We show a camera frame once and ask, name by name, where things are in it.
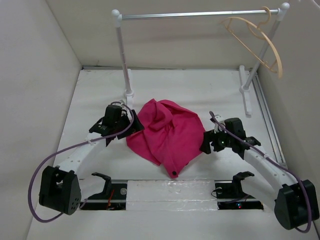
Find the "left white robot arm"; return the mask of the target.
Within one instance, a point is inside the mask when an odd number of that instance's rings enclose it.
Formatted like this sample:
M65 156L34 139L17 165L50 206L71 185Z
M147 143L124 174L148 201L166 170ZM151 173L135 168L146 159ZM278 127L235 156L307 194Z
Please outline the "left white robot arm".
M41 175L39 204L61 214L72 215L89 198L109 198L111 177L86 169L114 139L144 130L135 110L120 102L109 104L104 116L88 131L86 140L57 166L47 166Z

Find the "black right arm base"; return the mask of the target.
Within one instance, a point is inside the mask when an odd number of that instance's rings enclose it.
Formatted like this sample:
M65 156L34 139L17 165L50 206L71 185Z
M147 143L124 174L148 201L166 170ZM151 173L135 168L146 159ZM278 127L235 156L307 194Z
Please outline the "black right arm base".
M241 181L255 175L249 171L239 172L232 180L215 180L211 196L217 200L218 210L264 210L263 204L243 192Z

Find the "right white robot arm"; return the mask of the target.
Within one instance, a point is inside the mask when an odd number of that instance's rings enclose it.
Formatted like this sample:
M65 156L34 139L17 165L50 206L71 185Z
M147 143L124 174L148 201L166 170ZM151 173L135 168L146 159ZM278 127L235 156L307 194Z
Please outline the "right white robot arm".
M250 171L239 172L232 177L232 193L252 196L268 206L284 229L308 233L320 217L314 184L271 159L255 137L246 135L239 118L213 114L210 120L214 129L203 134L200 150L208 155L230 148L264 178L259 180Z

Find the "pink trousers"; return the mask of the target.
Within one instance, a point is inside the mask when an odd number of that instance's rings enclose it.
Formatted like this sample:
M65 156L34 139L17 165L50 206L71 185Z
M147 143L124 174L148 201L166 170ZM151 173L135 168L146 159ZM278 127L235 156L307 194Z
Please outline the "pink trousers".
M151 99L137 115L144 126L126 138L127 146L140 157L163 166L174 179L202 152L205 128L199 116L170 100Z

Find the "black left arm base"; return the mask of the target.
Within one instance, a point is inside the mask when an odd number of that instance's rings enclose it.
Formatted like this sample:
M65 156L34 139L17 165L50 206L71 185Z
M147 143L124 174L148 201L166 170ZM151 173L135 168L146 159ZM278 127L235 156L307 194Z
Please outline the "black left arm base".
M110 176L94 172L79 181L80 210L123 211L126 209L128 181L112 180Z

